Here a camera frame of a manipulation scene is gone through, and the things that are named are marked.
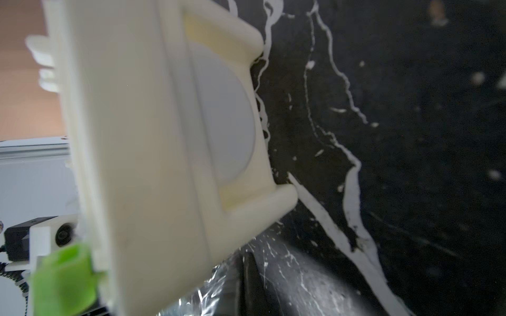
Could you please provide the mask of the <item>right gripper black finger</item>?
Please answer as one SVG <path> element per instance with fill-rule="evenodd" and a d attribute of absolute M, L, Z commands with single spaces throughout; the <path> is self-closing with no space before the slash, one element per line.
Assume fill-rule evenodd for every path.
<path fill-rule="evenodd" d="M 245 252 L 242 258 L 242 315 L 271 315 L 266 291 L 254 255 L 250 252 Z"/>

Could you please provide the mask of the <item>cream plastic wrap dispenser box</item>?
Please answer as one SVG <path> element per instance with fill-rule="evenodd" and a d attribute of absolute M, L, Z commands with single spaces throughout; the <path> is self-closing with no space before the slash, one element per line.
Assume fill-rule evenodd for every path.
<path fill-rule="evenodd" d="M 45 1 L 27 44 L 59 94 L 80 239 L 30 277 L 35 315 L 155 315 L 294 208 L 250 67 L 257 29 L 213 1 Z"/>

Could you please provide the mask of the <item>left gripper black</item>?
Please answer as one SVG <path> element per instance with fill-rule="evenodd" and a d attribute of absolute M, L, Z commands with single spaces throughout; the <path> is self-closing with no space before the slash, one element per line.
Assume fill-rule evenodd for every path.
<path fill-rule="evenodd" d="M 9 261 L 20 262 L 30 260 L 30 228 L 45 221 L 55 218 L 38 217 L 25 221 L 21 224 L 11 226 L 4 232 L 5 252 Z"/>

